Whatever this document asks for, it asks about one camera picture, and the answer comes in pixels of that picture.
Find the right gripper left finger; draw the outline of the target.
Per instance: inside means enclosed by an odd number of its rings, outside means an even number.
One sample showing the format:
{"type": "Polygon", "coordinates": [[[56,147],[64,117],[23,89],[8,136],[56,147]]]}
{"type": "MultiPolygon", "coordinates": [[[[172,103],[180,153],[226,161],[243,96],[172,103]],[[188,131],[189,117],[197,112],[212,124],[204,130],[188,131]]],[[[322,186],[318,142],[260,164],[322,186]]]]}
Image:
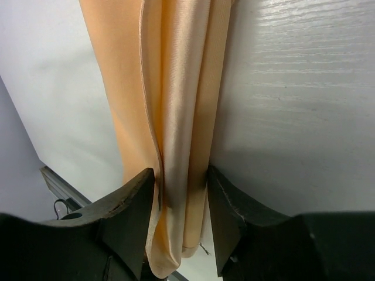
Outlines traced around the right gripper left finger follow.
{"type": "Polygon", "coordinates": [[[154,280],[145,244],[154,198],[147,168],[60,220],[1,215],[2,280],[154,280]]]}

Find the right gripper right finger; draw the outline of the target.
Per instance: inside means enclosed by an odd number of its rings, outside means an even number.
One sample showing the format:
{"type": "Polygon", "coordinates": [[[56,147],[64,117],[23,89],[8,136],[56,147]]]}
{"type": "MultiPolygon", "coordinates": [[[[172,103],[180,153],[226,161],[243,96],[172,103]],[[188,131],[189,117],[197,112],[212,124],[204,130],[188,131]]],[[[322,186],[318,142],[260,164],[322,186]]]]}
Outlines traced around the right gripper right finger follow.
{"type": "Polygon", "coordinates": [[[235,187],[214,166],[207,188],[223,280],[374,279],[374,212],[289,217],[235,187]]]}

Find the peach satin napkin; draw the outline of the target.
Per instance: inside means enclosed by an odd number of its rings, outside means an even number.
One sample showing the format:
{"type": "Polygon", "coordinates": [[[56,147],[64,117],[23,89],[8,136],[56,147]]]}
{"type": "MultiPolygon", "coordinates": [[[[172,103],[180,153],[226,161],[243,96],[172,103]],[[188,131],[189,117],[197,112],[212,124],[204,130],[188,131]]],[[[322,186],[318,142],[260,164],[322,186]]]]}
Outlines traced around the peach satin napkin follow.
{"type": "Polygon", "coordinates": [[[197,250],[232,1],[81,1],[128,181],[155,173],[146,256],[197,250]]]}

